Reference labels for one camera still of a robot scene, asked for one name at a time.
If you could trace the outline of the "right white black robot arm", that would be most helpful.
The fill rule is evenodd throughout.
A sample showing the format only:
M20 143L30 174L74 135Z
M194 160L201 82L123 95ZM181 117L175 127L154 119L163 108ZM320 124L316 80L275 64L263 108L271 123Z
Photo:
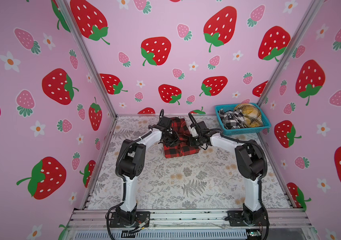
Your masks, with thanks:
M229 211L225 218L231 224L269 227L266 207L262 202L262 179L267 174L267 160L261 146L254 140L243 141L224 135L223 130L209 129L188 114L192 124L189 143L193 146L212 146L235 154L237 169L244 178L245 200L241 213Z

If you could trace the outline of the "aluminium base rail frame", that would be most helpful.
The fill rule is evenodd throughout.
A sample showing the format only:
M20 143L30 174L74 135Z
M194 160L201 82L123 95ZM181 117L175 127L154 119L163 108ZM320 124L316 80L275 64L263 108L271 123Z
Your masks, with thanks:
M237 210L140 210L148 218L144 229L130 234L122 224L107 227L105 210L74 211L61 240L318 240L320 237L300 209L269 209L265 221L247 226L227 220Z

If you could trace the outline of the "black white plaid shirt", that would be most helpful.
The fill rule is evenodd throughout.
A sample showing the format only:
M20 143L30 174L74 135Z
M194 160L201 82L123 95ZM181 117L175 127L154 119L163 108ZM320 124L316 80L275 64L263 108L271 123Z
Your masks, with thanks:
M241 110L227 111L223 109L218 111L219 117L225 129L234 130L246 127L245 118Z

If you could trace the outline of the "teal plastic basket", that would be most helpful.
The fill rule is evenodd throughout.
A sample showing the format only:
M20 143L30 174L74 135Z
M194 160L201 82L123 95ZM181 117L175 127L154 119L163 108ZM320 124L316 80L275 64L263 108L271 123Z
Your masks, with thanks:
M224 135L259 133L271 127L266 115L254 103L217 105L215 113Z

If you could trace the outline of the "red black plaid shirt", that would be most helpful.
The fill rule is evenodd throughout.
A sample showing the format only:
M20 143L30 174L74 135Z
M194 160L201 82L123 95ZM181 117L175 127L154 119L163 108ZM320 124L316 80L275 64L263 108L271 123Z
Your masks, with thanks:
M185 157L199 153L199 147L190 146L188 141L191 136L185 119L171 118L171 128L177 133L177 145L167 147L164 145L164 154L166 159Z

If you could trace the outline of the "yellow plaid shirt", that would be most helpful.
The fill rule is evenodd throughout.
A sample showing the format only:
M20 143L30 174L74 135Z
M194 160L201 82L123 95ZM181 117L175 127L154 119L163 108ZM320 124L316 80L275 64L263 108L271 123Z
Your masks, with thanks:
M261 111L253 104L239 104L234 107L234 110L241 110L244 118L246 128L263 127Z

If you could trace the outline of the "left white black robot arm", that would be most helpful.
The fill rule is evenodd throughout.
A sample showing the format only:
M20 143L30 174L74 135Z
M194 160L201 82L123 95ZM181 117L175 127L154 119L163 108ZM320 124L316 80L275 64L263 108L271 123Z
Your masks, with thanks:
M116 219L124 225L131 226L136 219L138 177L144 170L147 148L158 143L177 145L178 140L178 134L171 128L151 126L137 139L123 141L115 173L122 179L122 200L116 207Z

